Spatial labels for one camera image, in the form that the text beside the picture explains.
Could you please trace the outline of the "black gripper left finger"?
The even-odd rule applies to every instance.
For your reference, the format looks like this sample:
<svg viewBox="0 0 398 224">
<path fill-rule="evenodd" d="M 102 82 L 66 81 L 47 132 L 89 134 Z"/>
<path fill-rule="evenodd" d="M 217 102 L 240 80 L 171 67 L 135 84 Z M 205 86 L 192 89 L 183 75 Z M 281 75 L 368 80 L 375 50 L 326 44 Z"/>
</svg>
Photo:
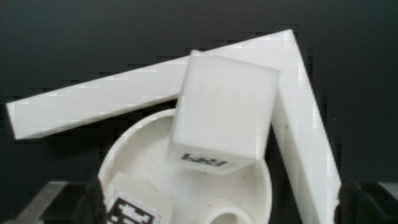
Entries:
<svg viewBox="0 0 398 224">
<path fill-rule="evenodd" d="M 100 180 L 50 181 L 11 224 L 107 224 Z"/>
</svg>

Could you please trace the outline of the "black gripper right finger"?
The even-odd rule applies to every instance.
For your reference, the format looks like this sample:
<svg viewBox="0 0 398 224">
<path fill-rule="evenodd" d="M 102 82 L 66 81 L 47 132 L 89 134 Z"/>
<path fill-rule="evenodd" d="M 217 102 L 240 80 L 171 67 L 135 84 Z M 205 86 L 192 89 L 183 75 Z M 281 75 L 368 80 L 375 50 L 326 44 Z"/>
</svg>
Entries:
<svg viewBox="0 0 398 224">
<path fill-rule="evenodd" d="M 398 224 L 398 182 L 345 180 L 334 224 Z"/>
</svg>

